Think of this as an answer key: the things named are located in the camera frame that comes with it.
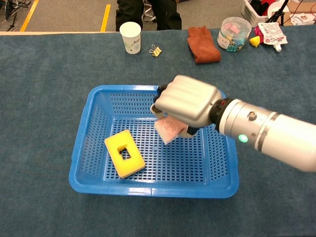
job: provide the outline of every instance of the binder clip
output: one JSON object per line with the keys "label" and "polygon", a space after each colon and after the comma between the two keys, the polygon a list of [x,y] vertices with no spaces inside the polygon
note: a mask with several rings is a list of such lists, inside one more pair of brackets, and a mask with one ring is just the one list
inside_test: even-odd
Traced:
{"label": "binder clip", "polygon": [[158,57],[161,53],[161,49],[159,47],[156,47],[154,44],[152,45],[152,48],[149,50],[149,53],[152,54],[154,57]]}

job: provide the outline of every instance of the yellow object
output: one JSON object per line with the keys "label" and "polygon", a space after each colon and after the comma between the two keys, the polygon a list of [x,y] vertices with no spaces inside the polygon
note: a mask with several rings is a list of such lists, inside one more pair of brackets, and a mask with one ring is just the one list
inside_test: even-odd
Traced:
{"label": "yellow object", "polygon": [[[124,130],[104,140],[110,157],[120,178],[136,173],[145,168],[145,162],[128,130]],[[120,152],[127,149],[130,158],[123,159]]]}
{"label": "yellow object", "polygon": [[161,49],[152,44],[152,48],[149,50],[149,53],[151,53],[152,56],[157,58],[161,53]]}
{"label": "yellow object", "polygon": [[109,14],[110,14],[110,9],[111,9],[111,5],[107,4],[105,7],[105,12],[104,12],[104,16],[103,16],[102,25],[101,25],[101,30],[100,30],[101,32],[106,31],[108,18],[109,18]]}
{"label": "yellow object", "polygon": [[260,36],[253,37],[249,40],[252,46],[258,47],[260,44]]}
{"label": "yellow object", "polygon": [[226,39],[228,39],[229,41],[233,41],[233,37],[231,36],[226,36]]}
{"label": "yellow object", "polygon": [[29,21],[30,21],[32,15],[33,15],[33,12],[35,11],[35,8],[36,8],[38,2],[39,2],[39,0],[35,0],[34,3],[32,4],[31,9],[29,11],[29,14],[26,16],[26,18],[24,20],[24,23],[23,23],[23,25],[22,25],[22,27],[20,29],[21,32],[24,32],[26,30],[26,27],[29,24]]}
{"label": "yellow object", "polygon": [[157,58],[160,53],[161,53],[161,49],[160,49],[159,47],[157,47],[157,48],[154,50],[154,52],[153,52],[152,55]]}

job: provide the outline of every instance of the basket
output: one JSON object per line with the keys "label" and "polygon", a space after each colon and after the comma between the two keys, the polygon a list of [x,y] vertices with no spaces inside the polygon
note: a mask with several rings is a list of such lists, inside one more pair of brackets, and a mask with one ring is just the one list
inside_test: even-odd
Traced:
{"label": "basket", "polygon": [[[228,198],[239,186],[233,139],[214,126],[167,146],[154,129],[150,106],[157,86],[102,85],[83,109],[69,172],[80,193],[183,198]],[[120,179],[104,139],[128,129],[146,167]]]}
{"label": "basket", "polygon": [[268,20],[268,16],[259,16],[248,0],[242,0],[241,14],[247,21],[249,21],[253,28],[256,27],[258,23],[266,22]]}

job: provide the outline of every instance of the sponge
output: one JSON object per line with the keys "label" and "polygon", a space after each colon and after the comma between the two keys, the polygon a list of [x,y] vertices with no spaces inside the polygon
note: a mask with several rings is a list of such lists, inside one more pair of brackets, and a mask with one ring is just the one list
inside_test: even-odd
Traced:
{"label": "sponge", "polygon": [[[128,130],[106,138],[104,143],[120,178],[124,179],[145,168],[146,165],[142,155]],[[123,159],[120,152],[124,149],[127,149],[130,158]]]}

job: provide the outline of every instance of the table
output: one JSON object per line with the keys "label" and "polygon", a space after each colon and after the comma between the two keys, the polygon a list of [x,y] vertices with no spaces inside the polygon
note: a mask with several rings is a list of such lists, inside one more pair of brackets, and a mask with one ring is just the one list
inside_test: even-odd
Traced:
{"label": "table", "polygon": [[[315,236],[316,174],[247,144],[237,143],[240,185],[229,199],[84,195],[68,183],[82,109],[101,84],[189,75],[316,123],[316,28],[283,31],[289,44],[280,53],[247,44],[205,65],[194,63],[186,31],[143,32],[137,55],[125,53],[118,33],[0,36],[0,235]],[[148,53],[153,43],[158,58]]]}

